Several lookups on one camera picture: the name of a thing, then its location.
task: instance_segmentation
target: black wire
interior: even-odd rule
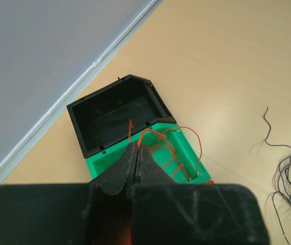
[[[269,138],[271,130],[272,130],[272,126],[266,118],[268,110],[269,110],[269,108],[267,107],[267,110],[265,111],[265,113],[263,115],[264,121],[269,126],[267,136],[264,139],[265,143],[269,146],[283,146],[283,147],[287,147],[287,148],[291,149],[291,146],[287,145],[287,144],[270,144],[268,142],[268,138]],[[275,205],[274,196],[276,194],[281,195],[281,197],[291,206],[291,177],[289,176],[290,169],[291,169],[291,154],[289,156],[283,158],[278,163],[278,167],[277,167],[276,172],[275,172],[274,177],[273,177],[273,179],[275,180],[274,185],[275,185],[276,191],[272,194],[273,207],[274,207],[274,210],[277,214],[278,221],[279,221],[284,239],[286,240],[286,242],[288,244],[290,244],[290,243],[289,243],[289,241],[286,237],[285,231],[283,229],[282,222],[280,220],[280,216],[279,216],[278,210],[277,210],[276,205]]]

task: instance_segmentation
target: table surface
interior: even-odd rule
[[[202,140],[217,183],[256,195],[273,244],[286,244],[269,195],[278,161],[291,150],[291,1],[164,1],[81,93],[134,74],[150,79],[181,126]],[[189,141],[197,149],[196,138]],[[65,112],[4,183],[89,182]],[[291,243],[291,210],[276,198]]]

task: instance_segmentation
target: white baseboard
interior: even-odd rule
[[[141,13],[128,25],[118,38],[92,63],[92,65],[65,91],[65,93],[50,107],[41,119],[31,128],[24,138],[12,149],[12,151],[0,163],[0,183],[18,165],[23,157],[41,139],[48,129],[66,110],[70,104],[95,78],[95,76],[107,65],[114,55],[121,49],[131,35],[157,8],[162,0],[152,0]]]

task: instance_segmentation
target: green box base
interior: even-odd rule
[[[163,132],[166,129],[177,127],[178,124],[165,124],[165,123],[157,123],[152,125],[151,129]],[[189,171],[191,176],[195,175],[196,166],[198,162],[198,157],[194,152],[193,148],[191,147],[190,143],[186,139],[184,133],[181,129],[173,129],[166,133],[167,139],[172,143],[172,145],[176,149],[176,156]],[[132,142],[137,141],[141,136],[141,132],[133,135],[131,137]],[[152,146],[157,143],[157,136],[151,132],[147,132],[144,134],[142,144],[147,144]],[[110,167],[114,162],[116,162],[122,153],[124,152],[125,148],[129,144],[129,139],[123,140],[112,147],[109,147],[103,150],[96,155],[93,155],[86,159],[87,166],[91,173],[91,177],[94,179],[98,175],[100,175],[103,171],[105,171],[108,167]],[[154,160],[158,163],[158,165],[163,165],[167,163],[171,158],[171,153],[168,149],[161,149],[157,150],[153,153]],[[172,175],[175,170],[178,168],[178,163],[174,160],[171,161],[167,166],[163,168],[163,170],[168,174]],[[204,183],[211,179],[209,173],[206,171],[205,167],[202,163],[200,163],[198,169],[198,175],[195,179],[188,181],[187,176],[184,174],[182,170],[178,171],[173,179],[179,183]]]

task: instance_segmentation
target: gray wall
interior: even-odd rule
[[[0,162],[150,0],[0,0]]]

